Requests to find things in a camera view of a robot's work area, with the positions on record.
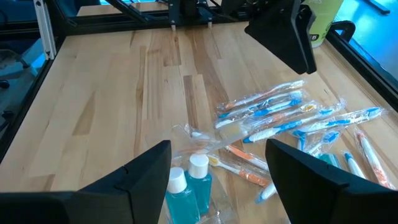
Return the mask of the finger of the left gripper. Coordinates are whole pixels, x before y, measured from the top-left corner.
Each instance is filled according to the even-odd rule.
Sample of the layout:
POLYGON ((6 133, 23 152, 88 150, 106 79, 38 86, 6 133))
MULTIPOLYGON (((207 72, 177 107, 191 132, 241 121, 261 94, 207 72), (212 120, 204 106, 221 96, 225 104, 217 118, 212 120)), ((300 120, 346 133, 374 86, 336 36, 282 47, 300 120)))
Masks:
POLYGON ((310 9, 308 5, 300 6, 300 30, 302 31, 300 33, 300 39, 302 41, 302 47, 308 65, 308 74, 316 72, 317 70, 310 36, 310 28, 315 21, 315 18, 316 16, 314 12, 310 9))
POLYGON ((296 18, 291 12, 260 13, 249 21, 244 31, 293 71, 303 74, 308 65, 296 18))

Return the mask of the black table frame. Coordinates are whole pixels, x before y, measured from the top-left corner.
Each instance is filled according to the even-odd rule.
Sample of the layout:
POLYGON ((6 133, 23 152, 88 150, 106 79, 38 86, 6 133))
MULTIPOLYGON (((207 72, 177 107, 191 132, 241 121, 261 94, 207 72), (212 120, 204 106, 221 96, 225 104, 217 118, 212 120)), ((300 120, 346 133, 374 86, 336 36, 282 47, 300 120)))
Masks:
MULTIPOLYGON (((83 16, 68 19, 63 15, 55 0, 45 0, 50 7, 50 18, 58 24, 55 26, 57 37, 56 48, 59 50, 67 36, 88 35, 130 30, 160 29, 169 26, 167 19, 158 22, 137 22, 124 12, 102 16, 83 16)), ((351 21, 334 22, 326 39, 339 53, 359 72, 366 81, 398 112, 398 81, 387 78, 389 73, 376 62, 366 59, 357 47, 350 46, 349 38, 354 34, 354 23, 351 21)), ((34 22, 11 22, 0 27, 0 41, 11 39, 35 39, 39 36, 39 26, 34 22)), ((34 98, 36 97, 53 60, 44 62, 39 71, 38 80, 33 83, 22 100, 19 112, 11 119, 5 133, 0 139, 0 163, 4 159, 19 127, 21 126, 34 98)))

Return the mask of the clear acrylic organizer box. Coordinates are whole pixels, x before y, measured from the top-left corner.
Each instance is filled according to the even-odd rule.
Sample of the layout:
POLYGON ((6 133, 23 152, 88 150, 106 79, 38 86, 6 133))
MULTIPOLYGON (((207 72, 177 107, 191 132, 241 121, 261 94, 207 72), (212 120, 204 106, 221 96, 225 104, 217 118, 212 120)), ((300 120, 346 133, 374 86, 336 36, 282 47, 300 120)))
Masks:
MULTIPOLYGON (((181 167, 184 172, 188 170, 188 160, 192 154, 212 155, 222 146, 214 136, 197 131, 189 125, 176 125, 166 136, 172 143, 171 168, 181 167)), ((210 164, 208 170, 212 176, 210 207, 208 213, 200 215, 200 221, 196 224, 238 224, 231 200, 210 164)), ((166 224, 173 224, 166 199, 164 199, 162 213, 165 215, 166 224)))

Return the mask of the blue mouthwash bottle white cap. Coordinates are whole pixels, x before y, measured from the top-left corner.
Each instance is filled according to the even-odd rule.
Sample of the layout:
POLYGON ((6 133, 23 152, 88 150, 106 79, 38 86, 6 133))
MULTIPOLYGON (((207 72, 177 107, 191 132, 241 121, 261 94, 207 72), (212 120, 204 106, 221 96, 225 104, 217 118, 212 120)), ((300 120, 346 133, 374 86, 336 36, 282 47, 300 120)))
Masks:
POLYGON ((209 173, 209 158, 205 154, 192 154, 185 171, 187 183, 193 188, 200 215, 208 213, 210 207, 212 176, 209 173))
POLYGON ((200 221, 195 193, 181 167, 170 169, 165 199, 173 224, 196 224, 200 221))
POLYGON ((335 154, 332 153, 320 154, 318 158, 329 165, 333 165, 339 169, 341 168, 341 164, 335 154))

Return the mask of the orange white toothbrush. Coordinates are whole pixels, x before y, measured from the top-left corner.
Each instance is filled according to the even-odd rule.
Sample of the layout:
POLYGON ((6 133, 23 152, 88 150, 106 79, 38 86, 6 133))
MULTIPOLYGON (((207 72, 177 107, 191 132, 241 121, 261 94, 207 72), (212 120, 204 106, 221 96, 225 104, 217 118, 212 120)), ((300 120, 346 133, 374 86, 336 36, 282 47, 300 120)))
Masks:
POLYGON ((264 159, 261 159, 254 154, 244 152, 232 145, 228 145, 224 147, 227 151, 232 152, 235 156, 238 156, 245 161, 249 162, 250 164, 261 168, 262 170, 269 171, 269 166, 264 159))
POLYGON ((360 150, 362 150, 363 155, 367 159, 377 181, 383 187, 386 187, 391 190, 395 190, 396 188, 390 183, 387 174, 385 173, 382 165, 377 158, 376 153, 374 152, 374 148, 369 142, 368 138, 362 131, 355 131, 355 138, 360 150))
POLYGON ((238 106, 241 106, 241 105, 247 105, 247 104, 249 104, 251 102, 263 99, 263 98, 265 98, 267 96, 272 96, 273 94, 276 94, 278 92, 282 92, 282 91, 285 91, 285 90, 293 90, 293 89, 296 89, 296 88, 301 88, 301 87, 303 87, 304 83, 305 83, 305 80, 296 80, 296 81, 293 81, 293 82, 284 82, 284 83, 278 84, 276 86, 273 86, 269 90, 260 91, 260 92, 257 92, 257 93, 253 93, 251 95, 246 95, 246 96, 244 96, 244 97, 242 97, 240 99, 237 99, 237 100, 231 100, 229 102, 220 103, 218 105, 218 109, 221 110, 221 111, 224 111, 224 110, 230 110, 232 108, 235 108, 235 107, 238 107, 238 106))

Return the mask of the green disinfecting wipes canister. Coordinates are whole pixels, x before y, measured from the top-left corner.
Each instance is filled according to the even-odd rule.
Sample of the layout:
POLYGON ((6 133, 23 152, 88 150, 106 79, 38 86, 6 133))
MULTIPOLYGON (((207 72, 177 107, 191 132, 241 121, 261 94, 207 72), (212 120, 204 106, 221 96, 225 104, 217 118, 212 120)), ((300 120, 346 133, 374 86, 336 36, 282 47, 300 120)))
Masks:
POLYGON ((331 23, 336 17, 344 0, 304 0, 315 14, 309 34, 312 47, 319 47, 330 29, 331 23))

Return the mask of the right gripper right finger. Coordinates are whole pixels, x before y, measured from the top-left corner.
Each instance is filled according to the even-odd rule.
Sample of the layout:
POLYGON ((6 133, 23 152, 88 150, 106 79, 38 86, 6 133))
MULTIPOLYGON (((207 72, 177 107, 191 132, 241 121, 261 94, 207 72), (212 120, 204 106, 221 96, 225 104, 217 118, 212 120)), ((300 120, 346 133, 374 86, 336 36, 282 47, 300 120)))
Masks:
POLYGON ((292 224, 398 224, 398 191, 268 139, 266 161, 292 224))

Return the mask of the silver aluminium extrusion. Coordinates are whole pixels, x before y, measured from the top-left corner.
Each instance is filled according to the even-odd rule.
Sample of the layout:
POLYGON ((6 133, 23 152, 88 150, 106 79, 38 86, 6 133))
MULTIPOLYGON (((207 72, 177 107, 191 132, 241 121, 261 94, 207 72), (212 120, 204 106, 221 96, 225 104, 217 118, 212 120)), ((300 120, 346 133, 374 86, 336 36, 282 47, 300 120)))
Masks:
POLYGON ((57 50, 55 47, 49 9, 45 0, 34 0, 34 5, 45 58, 47 60, 53 60, 57 54, 57 50))

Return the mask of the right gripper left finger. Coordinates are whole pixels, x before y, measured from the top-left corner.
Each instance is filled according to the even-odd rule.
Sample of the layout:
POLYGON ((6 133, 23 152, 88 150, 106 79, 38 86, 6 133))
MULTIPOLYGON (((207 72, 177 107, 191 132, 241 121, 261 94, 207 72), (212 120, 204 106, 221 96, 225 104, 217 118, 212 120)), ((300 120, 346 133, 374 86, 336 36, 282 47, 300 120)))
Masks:
POLYGON ((0 224, 157 224, 171 155, 163 140, 77 191, 0 193, 0 224))

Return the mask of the blue white toothbrush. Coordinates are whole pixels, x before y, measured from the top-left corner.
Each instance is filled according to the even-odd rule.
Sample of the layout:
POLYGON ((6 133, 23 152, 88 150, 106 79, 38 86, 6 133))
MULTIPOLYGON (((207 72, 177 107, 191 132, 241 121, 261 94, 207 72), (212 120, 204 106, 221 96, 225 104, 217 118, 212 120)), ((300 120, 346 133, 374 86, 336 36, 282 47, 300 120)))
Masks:
POLYGON ((326 118, 327 116, 332 115, 333 113, 335 113, 337 111, 338 111, 338 109, 332 109, 332 108, 320 110, 318 113, 316 113, 312 116, 309 116, 307 118, 298 119, 295 121, 289 121, 287 123, 283 123, 278 126, 274 126, 273 128, 264 129, 262 131, 259 131, 257 133, 254 133, 254 134, 244 138, 243 143, 252 143, 252 142, 256 142, 256 141, 260 141, 263 139, 273 137, 280 133, 284 133, 290 129, 297 128, 297 127, 299 127, 305 123, 308 123, 310 121, 314 121, 319 118, 326 118))
POLYGON ((280 102, 278 104, 272 105, 272 106, 270 106, 268 108, 264 108, 264 109, 261 109, 261 110, 249 109, 248 111, 244 112, 243 114, 239 114, 237 116, 233 116, 232 118, 223 118, 223 119, 217 121, 215 123, 215 128, 219 129, 222 126, 225 126, 227 124, 230 124, 230 123, 233 123, 233 122, 238 121, 240 119, 248 118, 248 117, 251 117, 251 116, 265 116, 265 115, 269 115, 269 114, 272 114, 272 113, 276 113, 276 112, 285 110, 287 108, 291 108, 293 106, 296 106, 296 105, 300 104, 301 102, 302 102, 302 99, 296 98, 296 99, 293 99, 293 100, 290 100, 290 101, 280 102))
POLYGON ((350 172, 354 175, 357 175, 358 177, 366 179, 365 174, 359 167, 359 165, 356 162, 356 160, 354 159, 353 155, 350 152, 344 152, 343 155, 344 155, 344 158, 346 160, 346 163, 348 165, 350 172))
POLYGON ((293 135, 297 138, 297 149, 307 154, 318 154, 320 149, 330 146, 340 136, 339 131, 324 132, 320 137, 319 133, 305 133, 303 131, 294 131, 293 135))
POLYGON ((239 114, 243 114, 249 111, 254 111, 254 110, 261 110, 264 109, 272 104, 275 104, 277 102, 280 102, 282 100, 293 100, 293 99, 298 99, 298 98, 302 98, 304 95, 303 90, 299 89, 299 90, 295 90, 295 91, 290 91, 287 93, 281 93, 278 95, 274 95, 274 96, 270 96, 266 99, 260 100, 258 102, 255 103, 251 103, 247 106, 244 106, 242 108, 238 108, 235 110, 232 110, 230 112, 227 113, 222 113, 219 114, 218 117, 219 118, 230 118, 232 116, 236 116, 239 114))
POLYGON ((295 137, 302 137, 310 134, 314 134, 326 129, 345 127, 351 124, 364 123, 377 118, 387 111, 381 107, 370 107, 363 110, 357 110, 354 112, 341 114, 332 118, 323 119, 312 124, 308 124, 297 128, 291 132, 295 137))
POLYGON ((254 200, 254 203, 256 204, 263 203, 276 193, 277 193, 276 187, 274 183, 271 182, 267 187, 265 187, 259 192, 258 196, 254 200))

